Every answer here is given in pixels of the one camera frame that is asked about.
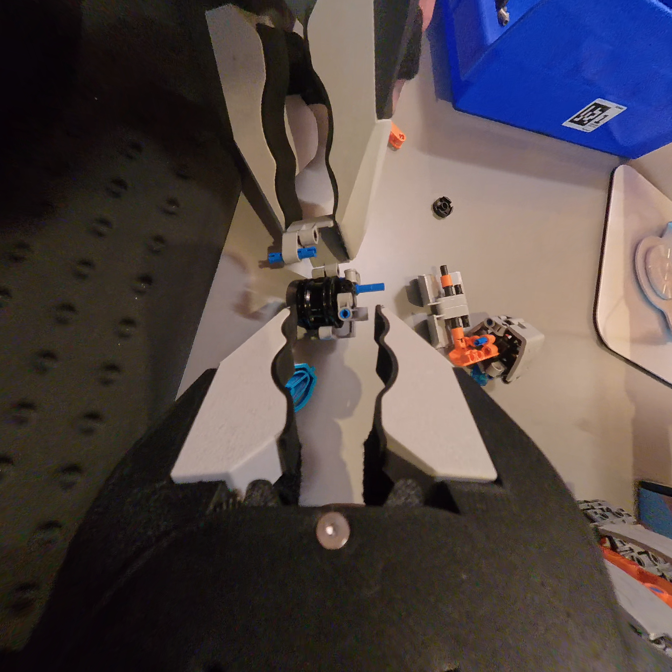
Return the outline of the blue plastic bin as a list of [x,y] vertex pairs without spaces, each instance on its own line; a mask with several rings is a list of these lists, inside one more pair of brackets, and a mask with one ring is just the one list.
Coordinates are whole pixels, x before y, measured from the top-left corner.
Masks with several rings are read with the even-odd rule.
[[637,159],[671,143],[670,1],[436,1],[435,84],[456,110]]

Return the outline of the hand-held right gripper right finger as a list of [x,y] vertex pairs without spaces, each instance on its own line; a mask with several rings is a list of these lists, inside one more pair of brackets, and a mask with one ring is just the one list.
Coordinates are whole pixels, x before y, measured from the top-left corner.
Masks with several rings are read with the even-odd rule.
[[493,483],[497,471],[457,370],[382,305],[374,341],[382,389],[364,442],[364,503],[455,506],[451,482]]

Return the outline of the black wheel hub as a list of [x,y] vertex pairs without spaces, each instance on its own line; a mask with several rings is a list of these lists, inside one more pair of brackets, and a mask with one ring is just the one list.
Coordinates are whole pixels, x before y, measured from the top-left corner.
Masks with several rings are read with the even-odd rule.
[[356,326],[369,319],[368,308],[357,303],[361,278],[355,269],[338,265],[312,270],[309,278],[290,283],[286,301],[296,308],[297,324],[314,340],[353,338]]

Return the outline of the grey orange toy robot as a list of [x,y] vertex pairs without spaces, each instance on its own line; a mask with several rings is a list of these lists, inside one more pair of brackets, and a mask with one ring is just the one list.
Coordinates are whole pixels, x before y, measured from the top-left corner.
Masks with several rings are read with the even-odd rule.
[[579,500],[577,505],[598,539],[630,628],[670,659],[671,538],[607,501]]

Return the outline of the blue robot kit box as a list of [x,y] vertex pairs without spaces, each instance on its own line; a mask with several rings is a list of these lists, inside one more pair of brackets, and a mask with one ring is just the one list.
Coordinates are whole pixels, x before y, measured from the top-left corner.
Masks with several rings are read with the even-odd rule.
[[671,538],[671,487],[650,481],[638,482],[638,518],[651,531]]

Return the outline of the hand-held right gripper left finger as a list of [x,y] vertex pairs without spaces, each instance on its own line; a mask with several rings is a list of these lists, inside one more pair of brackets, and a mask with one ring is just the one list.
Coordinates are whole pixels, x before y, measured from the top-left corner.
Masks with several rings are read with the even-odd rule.
[[177,484],[223,482],[244,495],[273,484],[282,502],[298,504],[302,449],[294,403],[297,311],[285,307],[219,364],[171,478]]

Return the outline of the grey shell block assembly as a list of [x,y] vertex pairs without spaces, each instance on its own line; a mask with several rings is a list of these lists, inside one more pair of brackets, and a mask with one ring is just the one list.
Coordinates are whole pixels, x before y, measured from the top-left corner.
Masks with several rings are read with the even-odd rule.
[[522,318],[508,315],[487,316],[479,324],[471,327],[469,336],[493,335],[499,354],[479,362],[479,367],[503,384],[511,384],[529,369],[534,358],[544,344],[544,335]]

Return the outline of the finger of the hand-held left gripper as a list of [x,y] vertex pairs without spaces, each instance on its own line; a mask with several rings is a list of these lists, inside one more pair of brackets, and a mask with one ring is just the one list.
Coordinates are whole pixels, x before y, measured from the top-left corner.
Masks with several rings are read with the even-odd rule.
[[302,219],[286,113],[287,5],[218,5],[205,13],[233,140],[278,232]]
[[374,3],[317,1],[306,37],[327,99],[332,214],[344,257],[354,259],[370,223],[391,131],[391,121],[376,113]]

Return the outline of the light blue plastic tool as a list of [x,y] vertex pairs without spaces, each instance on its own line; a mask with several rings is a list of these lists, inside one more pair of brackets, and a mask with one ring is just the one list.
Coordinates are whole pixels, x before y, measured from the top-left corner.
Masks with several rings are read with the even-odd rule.
[[301,363],[294,365],[294,373],[290,376],[285,388],[290,392],[294,410],[305,408],[316,388],[317,375],[313,366]]

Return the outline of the grey orange axle assembly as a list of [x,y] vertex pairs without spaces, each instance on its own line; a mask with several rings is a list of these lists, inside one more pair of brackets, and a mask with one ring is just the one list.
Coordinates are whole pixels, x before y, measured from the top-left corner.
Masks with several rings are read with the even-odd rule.
[[418,275],[417,285],[432,346],[451,364],[467,368],[499,356],[494,335],[469,335],[469,309],[459,272],[440,266],[438,274]]

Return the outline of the black dimpled panel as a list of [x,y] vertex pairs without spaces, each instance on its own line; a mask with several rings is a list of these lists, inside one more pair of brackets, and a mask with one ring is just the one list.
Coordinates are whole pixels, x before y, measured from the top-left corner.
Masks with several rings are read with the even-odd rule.
[[177,392],[235,205],[209,126],[73,124],[1,188],[1,653]]

